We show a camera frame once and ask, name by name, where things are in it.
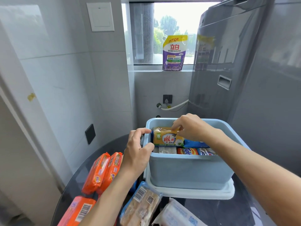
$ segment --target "packaged product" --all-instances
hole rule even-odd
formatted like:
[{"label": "packaged product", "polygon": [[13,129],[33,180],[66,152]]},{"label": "packaged product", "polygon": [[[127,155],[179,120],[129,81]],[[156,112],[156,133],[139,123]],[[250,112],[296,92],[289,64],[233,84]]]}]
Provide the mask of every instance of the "packaged product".
[{"label": "packaged product", "polygon": [[170,127],[157,127],[153,130],[153,144],[155,146],[183,146],[184,138],[177,135],[178,130]]},{"label": "packaged product", "polygon": [[122,226],[148,226],[162,194],[141,182],[138,189],[124,206],[120,215]]},{"label": "packaged product", "polygon": [[201,141],[184,140],[185,148],[209,148],[209,146]]},{"label": "packaged product", "polygon": [[198,155],[198,150],[196,148],[178,148],[177,153],[179,155]]},{"label": "packaged product", "polygon": [[101,186],[96,190],[98,194],[102,194],[108,186],[111,184],[115,176],[117,175],[120,166],[121,166],[121,160],[122,160],[122,153],[121,152],[115,152],[110,157],[110,161],[108,164],[108,168],[106,170],[106,174],[104,175],[104,178],[102,180]]},{"label": "packaged product", "polygon": [[82,188],[82,192],[84,194],[92,194],[101,186],[109,159],[110,155],[108,153],[104,153],[94,162]]},{"label": "packaged product", "polygon": [[180,71],[184,64],[188,35],[169,35],[163,43],[163,70]]},{"label": "packaged product", "polygon": [[169,198],[169,203],[154,219],[153,224],[159,224],[160,226],[207,226],[173,198]]},{"label": "packaged product", "polygon": [[77,226],[95,203],[96,201],[91,198],[75,197],[58,226]]},{"label": "packaged product", "polygon": [[201,156],[215,156],[216,153],[211,148],[199,148],[199,155]]},{"label": "packaged product", "polygon": [[159,147],[160,154],[176,154],[177,148],[176,147]]}]

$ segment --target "wall socket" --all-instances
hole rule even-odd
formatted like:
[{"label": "wall socket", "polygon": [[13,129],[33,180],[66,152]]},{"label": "wall socket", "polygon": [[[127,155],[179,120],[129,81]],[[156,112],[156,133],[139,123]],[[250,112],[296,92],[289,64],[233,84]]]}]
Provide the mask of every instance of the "wall socket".
[{"label": "wall socket", "polygon": [[163,104],[171,104],[172,103],[172,95],[171,94],[164,94],[163,95]]}]

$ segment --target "black light switch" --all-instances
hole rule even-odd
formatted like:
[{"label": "black light switch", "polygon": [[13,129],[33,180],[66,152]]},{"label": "black light switch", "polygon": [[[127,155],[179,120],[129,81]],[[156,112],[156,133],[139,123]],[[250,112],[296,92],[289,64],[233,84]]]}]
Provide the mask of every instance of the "black light switch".
[{"label": "black light switch", "polygon": [[91,144],[92,140],[94,139],[94,137],[96,136],[95,134],[95,130],[94,130],[94,125],[91,124],[87,130],[85,131],[85,134],[86,134],[86,138],[87,138],[87,141],[88,141],[88,144]]}]

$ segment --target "yellow soap package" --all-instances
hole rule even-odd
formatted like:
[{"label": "yellow soap package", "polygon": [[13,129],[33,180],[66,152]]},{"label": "yellow soap package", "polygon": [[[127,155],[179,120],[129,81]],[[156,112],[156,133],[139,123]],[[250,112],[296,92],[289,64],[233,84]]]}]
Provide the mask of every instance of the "yellow soap package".
[{"label": "yellow soap package", "polygon": [[171,127],[157,127],[153,129],[153,144],[155,146],[184,146],[184,138],[178,135],[178,130]]}]

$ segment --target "qr code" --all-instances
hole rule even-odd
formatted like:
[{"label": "qr code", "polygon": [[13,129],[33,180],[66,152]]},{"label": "qr code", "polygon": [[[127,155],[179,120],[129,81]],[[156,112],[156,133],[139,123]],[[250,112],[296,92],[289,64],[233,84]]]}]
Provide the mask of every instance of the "qr code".
[{"label": "qr code", "polygon": [[198,225],[198,221],[196,219],[194,219],[192,216],[189,217],[189,221],[190,223],[192,223],[194,226]]},{"label": "qr code", "polygon": [[148,199],[146,201],[151,205],[154,201],[154,198],[152,196],[148,196]]}]

